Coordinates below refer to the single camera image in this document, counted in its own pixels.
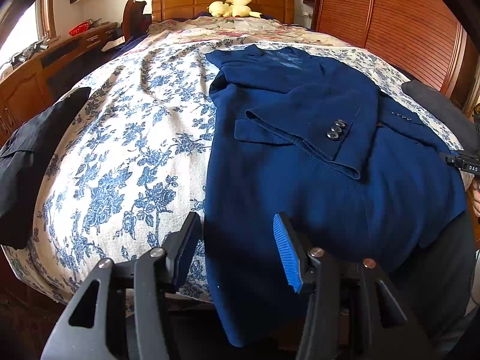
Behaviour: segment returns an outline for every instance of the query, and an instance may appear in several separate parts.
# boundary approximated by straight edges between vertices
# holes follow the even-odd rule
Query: wooden wardrobe
[[[312,27],[366,48],[465,107],[479,55],[442,0],[316,0]]]

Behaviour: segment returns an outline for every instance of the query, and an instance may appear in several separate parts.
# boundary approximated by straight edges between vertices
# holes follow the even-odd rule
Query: metal screw
[[[98,262],[98,268],[103,269],[103,268],[110,268],[113,264],[112,259],[101,259]]]
[[[377,263],[375,262],[374,259],[364,259],[363,260],[363,266],[365,268],[373,269],[373,268],[375,268],[376,265],[377,265]]]
[[[162,257],[165,251],[161,247],[154,247],[150,251],[150,257]]]
[[[310,256],[320,258],[323,256],[325,251],[321,247],[312,247],[310,249]]]

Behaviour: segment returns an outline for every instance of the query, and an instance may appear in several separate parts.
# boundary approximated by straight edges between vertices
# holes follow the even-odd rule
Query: window
[[[0,49],[0,65],[13,54],[38,41],[35,3],[20,17],[14,29]]]
[[[39,39],[56,36],[53,20],[53,0],[37,0],[29,7],[7,40],[0,48],[0,66],[12,55],[25,49]]]

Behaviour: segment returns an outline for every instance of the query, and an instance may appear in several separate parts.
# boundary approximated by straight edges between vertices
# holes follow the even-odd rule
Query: bed
[[[215,49],[297,47],[344,62],[416,112],[452,149],[448,128],[404,95],[408,79],[380,57],[330,35],[289,26],[293,0],[253,0],[278,21],[200,17],[213,0],[152,0],[149,35],[75,85],[92,88],[45,173],[27,247],[3,247],[16,276],[68,302],[98,260],[137,258],[179,230],[189,211],[203,218],[206,171],[215,129],[208,96]],[[199,242],[180,293],[209,300]]]

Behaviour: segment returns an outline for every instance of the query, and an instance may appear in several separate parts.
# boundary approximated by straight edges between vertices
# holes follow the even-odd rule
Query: wooden window frame
[[[53,17],[53,0],[39,0],[40,15],[39,29],[42,31],[40,35],[44,40],[52,39],[57,36],[55,31],[55,20]]]

